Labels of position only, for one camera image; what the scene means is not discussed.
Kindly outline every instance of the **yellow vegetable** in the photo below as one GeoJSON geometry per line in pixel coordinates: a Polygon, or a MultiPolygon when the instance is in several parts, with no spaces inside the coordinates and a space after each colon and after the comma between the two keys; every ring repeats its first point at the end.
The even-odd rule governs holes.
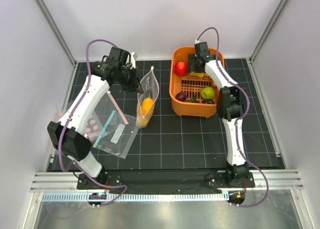
{"type": "Polygon", "coordinates": [[[145,115],[149,111],[153,103],[154,103],[154,100],[150,97],[147,97],[146,99],[143,100],[141,104],[141,110],[143,115],[145,115]]]}

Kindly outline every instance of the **wall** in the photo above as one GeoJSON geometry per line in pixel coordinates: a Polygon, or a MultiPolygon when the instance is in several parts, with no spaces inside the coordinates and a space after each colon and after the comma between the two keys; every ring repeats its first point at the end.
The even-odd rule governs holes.
{"type": "Polygon", "coordinates": [[[288,167],[298,169],[315,215],[320,215],[319,14],[319,0],[291,0],[254,62],[288,167]]]}
{"type": "MultiPolygon", "coordinates": [[[[192,46],[207,27],[218,28],[225,57],[251,56],[280,0],[44,0],[76,60],[97,38],[135,51],[140,59],[168,59],[192,46]]],[[[216,47],[216,35],[203,37],[216,47]]],[[[109,46],[95,45],[100,60],[109,46]]]]}
{"type": "Polygon", "coordinates": [[[0,221],[21,228],[72,66],[34,0],[0,0],[0,221]]]}

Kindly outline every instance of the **black grid mat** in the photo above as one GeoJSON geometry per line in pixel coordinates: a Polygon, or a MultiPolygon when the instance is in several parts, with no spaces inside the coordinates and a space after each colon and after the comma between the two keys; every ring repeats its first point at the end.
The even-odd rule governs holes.
{"type": "MultiPolygon", "coordinates": [[[[246,60],[227,59],[225,65],[230,76],[247,88],[250,97],[249,114],[243,120],[242,126],[247,158],[261,168],[283,168],[281,157],[277,157],[275,153],[246,60]]],[[[151,66],[154,66],[160,94],[148,126],[139,130],[126,159],[95,148],[92,149],[93,155],[107,170],[224,168],[228,148],[226,132],[220,118],[217,115],[210,118],[176,115],[169,95],[171,60],[138,61],[139,78],[142,78],[151,66]]],[[[87,75],[86,64],[79,63],[70,102],[77,97],[87,75]]],[[[120,85],[113,85],[110,91],[125,114],[136,115],[137,94],[122,92],[120,85]]],[[[98,113],[101,123],[105,123],[107,118],[104,118],[104,111],[100,110],[98,113]]],[[[67,164],[69,159],[66,156],[63,158],[67,164]]],[[[49,168],[53,171],[60,170],[57,156],[49,168]]]]}

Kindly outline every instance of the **green apple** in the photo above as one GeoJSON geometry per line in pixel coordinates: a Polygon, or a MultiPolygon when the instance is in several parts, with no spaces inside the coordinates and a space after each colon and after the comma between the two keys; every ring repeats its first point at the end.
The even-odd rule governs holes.
{"type": "Polygon", "coordinates": [[[215,91],[214,91],[214,89],[212,87],[208,86],[208,87],[203,88],[200,91],[200,96],[204,100],[210,100],[210,99],[214,98],[215,91]]]}

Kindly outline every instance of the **orange basket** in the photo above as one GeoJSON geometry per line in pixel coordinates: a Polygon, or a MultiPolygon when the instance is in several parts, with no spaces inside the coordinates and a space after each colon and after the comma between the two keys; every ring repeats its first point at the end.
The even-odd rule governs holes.
{"type": "MultiPolygon", "coordinates": [[[[216,54],[217,50],[209,48],[211,54],[216,54]]],[[[219,90],[215,82],[209,76],[198,77],[192,76],[187,73],[185,76],[179,76],[175,74],[175,64],[177,62],[188,63],[188,55],[195,54],[196,50],[194,46],[183,46],[176,49],[172,55],[171,71],[170,71],[170,85],[169,93],[171,97],[171,105],[174,112],[179,116],[194,116],[209,118],[217,112],[217,101],[219,96],[219,90]],[[214,104],[202,104],[203,99],[200,96],[200,91],[205,87],[213,87],[214,90],[214,104]],[[184,92],[186,99],[189,100],[198,93],[197,100],[200,103],[194,102],[182,102],[175,98],[176,94],[184,92]]],[[[219,60],[223,67],[225,67],[224,55],[219,52],[219,60]]]]}

